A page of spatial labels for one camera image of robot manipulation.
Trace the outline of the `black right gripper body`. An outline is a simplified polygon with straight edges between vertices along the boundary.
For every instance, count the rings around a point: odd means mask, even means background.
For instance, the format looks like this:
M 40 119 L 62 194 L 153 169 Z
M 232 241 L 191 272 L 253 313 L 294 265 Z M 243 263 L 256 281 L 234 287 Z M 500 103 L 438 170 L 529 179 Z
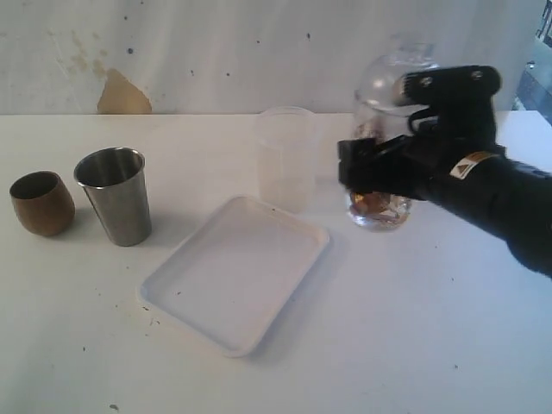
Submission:
M 401 135 L 374 148 L 370 189 L 424 199 L 430 182 L 466 179 L 481 162 L 499 156 L 495 140 Z

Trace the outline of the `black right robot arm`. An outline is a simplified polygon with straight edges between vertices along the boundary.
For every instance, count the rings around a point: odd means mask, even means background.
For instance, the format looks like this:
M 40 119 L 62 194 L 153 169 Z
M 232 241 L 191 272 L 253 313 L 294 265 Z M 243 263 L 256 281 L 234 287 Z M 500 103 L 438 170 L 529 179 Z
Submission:
M 338 179 L 356 193 L 431 202 L 504 241 L 514 258 L 551 274 L 551 176 L 510 160 L 494 141 L 401 135 L 339 141 Z

